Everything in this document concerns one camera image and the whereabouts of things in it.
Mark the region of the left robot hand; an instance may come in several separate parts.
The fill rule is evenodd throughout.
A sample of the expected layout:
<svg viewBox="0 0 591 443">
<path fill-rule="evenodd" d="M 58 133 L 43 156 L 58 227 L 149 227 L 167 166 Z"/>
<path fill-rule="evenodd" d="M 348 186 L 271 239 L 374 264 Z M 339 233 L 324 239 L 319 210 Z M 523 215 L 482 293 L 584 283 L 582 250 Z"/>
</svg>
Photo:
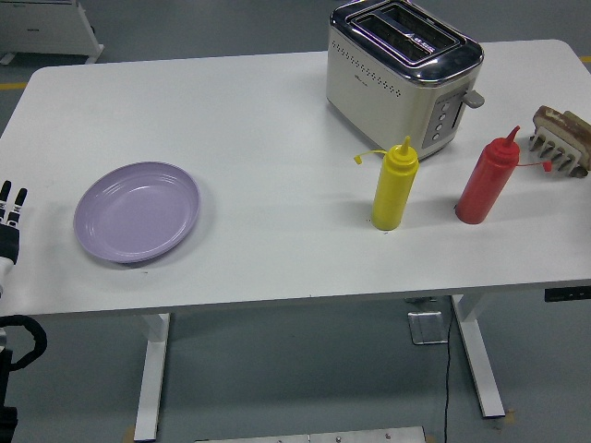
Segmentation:
<svg viewBox="0 0 591 443">
<path fill-rule="evenodd" d="M 20 248 L 19 222 L 28 189 L 22 187 L 9 202 L 12 182 L 5 180 L 1 186 L 1 293 L 6 289 L 8 274 L 18 262 Z"/>
</svg>

